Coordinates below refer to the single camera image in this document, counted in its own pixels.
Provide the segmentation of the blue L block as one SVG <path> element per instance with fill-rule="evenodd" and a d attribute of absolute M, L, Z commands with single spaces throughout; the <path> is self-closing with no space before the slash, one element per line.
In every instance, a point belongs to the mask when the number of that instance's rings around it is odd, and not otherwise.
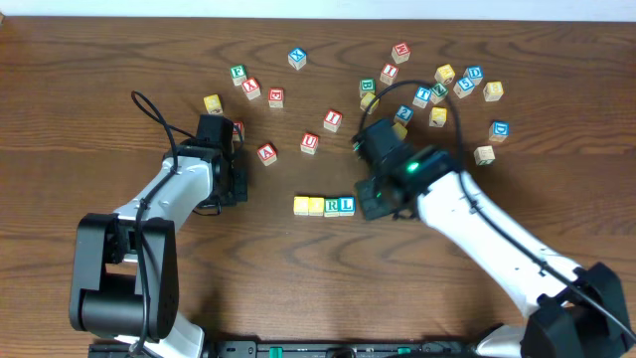
<path fill-rule="evenodd" d="M 356 212 L 356 201 L 353 196 L 340 197 L 338 199 L 338 212 L 341 217 L 354 216 Z"/>

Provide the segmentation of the green R block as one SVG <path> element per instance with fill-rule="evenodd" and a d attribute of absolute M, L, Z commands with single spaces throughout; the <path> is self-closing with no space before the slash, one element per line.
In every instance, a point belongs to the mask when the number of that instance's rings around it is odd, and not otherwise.
<path fill-rule="evenodd" d="M 326 198 L 324 200 L 324 216 L 339 217 L 339 200 L 337 198 Z"/>

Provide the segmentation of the yellow O block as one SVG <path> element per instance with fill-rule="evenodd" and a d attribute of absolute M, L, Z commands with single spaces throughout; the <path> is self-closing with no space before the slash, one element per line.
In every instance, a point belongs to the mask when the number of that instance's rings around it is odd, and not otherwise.
<path fill-rule="evenodd" d="M 308 215 L 322 217 L 325 211 L 325 199 L 322 197 L 309 198 Z"/>

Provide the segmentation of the yellow C block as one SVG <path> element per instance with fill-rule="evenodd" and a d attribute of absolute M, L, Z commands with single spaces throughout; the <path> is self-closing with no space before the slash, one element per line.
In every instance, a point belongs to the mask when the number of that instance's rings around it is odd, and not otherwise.
<path fill-rule="evenodd" d="M 309 215 L 309 197 L 295 196 L 293 200 L 293 213 L 295 216 Z"/>

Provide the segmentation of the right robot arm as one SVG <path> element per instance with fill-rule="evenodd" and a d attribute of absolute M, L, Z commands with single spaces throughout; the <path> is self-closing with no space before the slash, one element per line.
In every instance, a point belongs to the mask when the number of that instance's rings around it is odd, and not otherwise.
<path fill-rule="evenodd" d="M 583 268 L 502 211 L 447 151 L 420 151 L 381 119 L 352 139 L 371 177 L 357 183 L 367 220 L 413 217 L 450 239 L 494 279 L 525 319 L 502 324 L 466 357 L 620 357 L 635 345 L 622 284 L 603 263 Z"/>

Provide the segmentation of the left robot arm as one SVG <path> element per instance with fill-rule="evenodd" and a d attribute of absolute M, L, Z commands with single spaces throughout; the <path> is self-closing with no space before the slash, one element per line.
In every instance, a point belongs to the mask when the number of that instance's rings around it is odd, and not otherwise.
<path fill-rule="evenodd" d="M 73 329 L 103 338 L 91 357 L 213 357 L 204 328 L 179 311 L 176 234 L 188 217 L 218 216 L 247 199 L 235 166 L 237 126 L 203 114 L 195 137 L 174 145 L 160 172 L 111 214 L 87 214 L 77 229 L 70 298 Z"/>

